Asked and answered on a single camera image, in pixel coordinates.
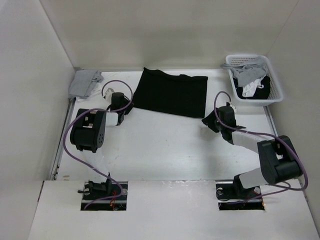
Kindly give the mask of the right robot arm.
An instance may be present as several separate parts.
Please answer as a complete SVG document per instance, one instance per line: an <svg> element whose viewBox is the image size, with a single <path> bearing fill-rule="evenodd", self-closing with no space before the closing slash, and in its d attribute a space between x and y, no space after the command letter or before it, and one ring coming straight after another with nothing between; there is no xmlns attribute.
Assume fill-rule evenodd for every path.
<svg viewBox="0 0 320 240"><path fill-rule="evenodd" d="M255 188L277 186L304 174L298 155L288 136L247 131L237 125L234 109L230 105L215 108L202 123L231 145L244 147L258 154L259 167L240 173L233 178L235 199L249 200L259 195Z"/></svg>

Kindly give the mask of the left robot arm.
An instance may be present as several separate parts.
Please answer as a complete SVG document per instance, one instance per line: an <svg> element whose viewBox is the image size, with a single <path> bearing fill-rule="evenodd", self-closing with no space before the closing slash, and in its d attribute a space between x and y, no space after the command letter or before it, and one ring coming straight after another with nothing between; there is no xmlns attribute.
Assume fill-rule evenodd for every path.
<svg viewBox="0 0 320 240"><path fill-rule="evenodd" d="M81 152L96 154L105 140L105 128L121 125L125 116L132 110L133 100L122 92L111 94L111 103L107 109L80 108L76 118L70 123L70 143Z"/></svg>

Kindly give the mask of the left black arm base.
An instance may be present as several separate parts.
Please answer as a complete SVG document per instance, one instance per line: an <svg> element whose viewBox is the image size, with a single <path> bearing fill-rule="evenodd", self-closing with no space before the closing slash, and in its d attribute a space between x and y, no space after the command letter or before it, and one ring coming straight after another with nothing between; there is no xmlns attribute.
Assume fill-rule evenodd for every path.
<svg viewBox="0 0 320 240"><path fill-rule="evenodd" d="M77 191L82 199L81 211L126 211L128 194L116 197L121 193L120 187L109 179L105 182L88 181L83 190Z"/></svg>

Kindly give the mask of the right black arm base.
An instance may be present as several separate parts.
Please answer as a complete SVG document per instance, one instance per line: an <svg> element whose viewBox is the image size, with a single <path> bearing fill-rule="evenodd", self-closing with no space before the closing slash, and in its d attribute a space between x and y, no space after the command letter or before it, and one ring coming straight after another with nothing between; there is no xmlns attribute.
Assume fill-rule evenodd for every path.
<svg viewBox="0 0 320 240"><path fill-rule="evenodd" d="M235 190L232 181L218 181L215 186L220 211L265 210L259 186L243 188L240 192Z"/></svg>

